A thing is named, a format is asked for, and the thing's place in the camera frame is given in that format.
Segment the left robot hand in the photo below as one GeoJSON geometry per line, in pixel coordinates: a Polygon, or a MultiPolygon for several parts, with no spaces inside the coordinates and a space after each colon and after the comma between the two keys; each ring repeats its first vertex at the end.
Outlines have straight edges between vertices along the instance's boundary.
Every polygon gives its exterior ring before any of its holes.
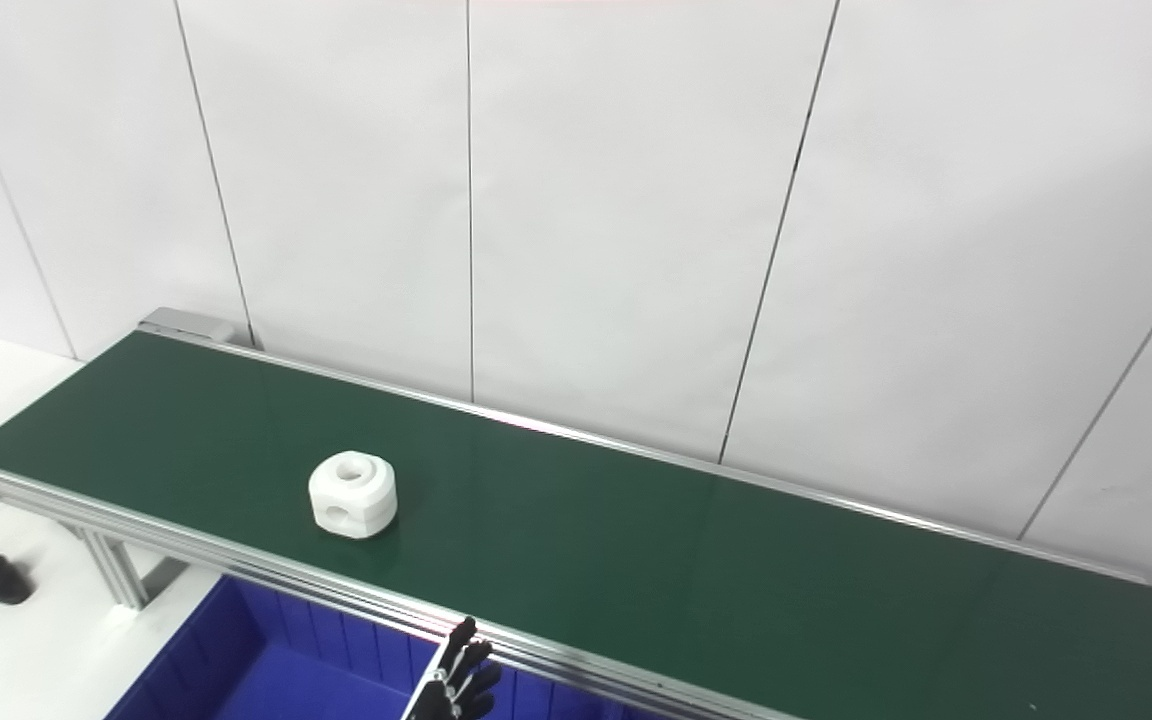
{"type": "Polygon", "coordinates": [[[503,666],[492,655],[492,642],[477,637],[476,619],[463,619],[435,646],[401,717],[484,719],[495,706],[493,691],[503,679],[503,666]]]}

